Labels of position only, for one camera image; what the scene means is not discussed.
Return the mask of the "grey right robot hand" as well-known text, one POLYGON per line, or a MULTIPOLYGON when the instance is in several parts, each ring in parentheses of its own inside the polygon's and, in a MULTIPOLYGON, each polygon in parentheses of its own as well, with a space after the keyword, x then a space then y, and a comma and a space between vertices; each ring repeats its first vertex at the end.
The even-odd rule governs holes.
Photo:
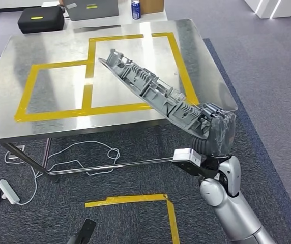
POLYGON ((203 104, 202 111, 210 122, 206 139, 209 143, 208 154, 216 157, 228 155, 235 134, 236 114, 214 103, 203 104))

